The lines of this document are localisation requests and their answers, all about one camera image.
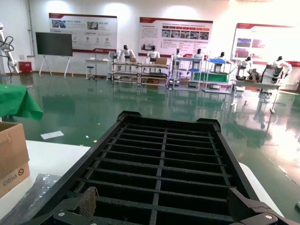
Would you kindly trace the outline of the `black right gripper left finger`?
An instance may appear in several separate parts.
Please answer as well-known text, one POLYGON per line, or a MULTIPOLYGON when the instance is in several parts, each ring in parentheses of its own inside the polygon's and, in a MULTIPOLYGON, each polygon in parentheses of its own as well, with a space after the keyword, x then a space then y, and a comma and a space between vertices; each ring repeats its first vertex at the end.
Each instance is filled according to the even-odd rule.
POLYGON ((54 225, 90 225, 96 210, 96 187, 89 187, 78 197, 63 200, 54 209, 54 225))

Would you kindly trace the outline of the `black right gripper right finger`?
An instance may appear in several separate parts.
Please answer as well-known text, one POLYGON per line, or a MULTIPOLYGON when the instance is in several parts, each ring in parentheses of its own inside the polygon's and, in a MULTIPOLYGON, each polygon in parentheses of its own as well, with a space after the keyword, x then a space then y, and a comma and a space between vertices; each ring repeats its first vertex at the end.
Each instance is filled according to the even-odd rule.
POLYGON ((230 188, 227 197, 228 211, 235 223, 242 225, 284 225, 282 217, 267 204, 244 197, 230 188))

